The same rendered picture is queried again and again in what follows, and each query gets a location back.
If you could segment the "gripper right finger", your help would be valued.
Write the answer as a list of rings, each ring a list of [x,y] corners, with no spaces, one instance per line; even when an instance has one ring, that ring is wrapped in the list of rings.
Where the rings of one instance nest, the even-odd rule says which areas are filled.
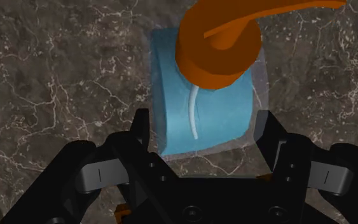
[[[319,148],[308,137],[289,133],[268,110],[256,115],[254,140],[272,174],[267,224],[337,224],[306,205],[309,188],[358,224],[358,146],[334,143]]]

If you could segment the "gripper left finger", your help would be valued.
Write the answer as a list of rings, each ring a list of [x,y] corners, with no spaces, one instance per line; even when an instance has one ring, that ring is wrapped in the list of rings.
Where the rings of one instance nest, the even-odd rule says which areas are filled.
[[[148,109],[101,146],[67,143],[0,224],[80,224],[107,186],[118,186],[129,206],[123,224],[179,224],[179,201],[167,191],[179,178],[148,144]]]

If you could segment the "blue soap dispenser orange pump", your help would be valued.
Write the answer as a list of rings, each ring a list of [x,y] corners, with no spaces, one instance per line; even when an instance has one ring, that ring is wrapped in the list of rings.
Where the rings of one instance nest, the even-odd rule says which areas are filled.
[[[177,27],[151,33],[158,153],[187,157],[252,143],[254,114],[268,108],[258,18],[347,0],[197,0]]]

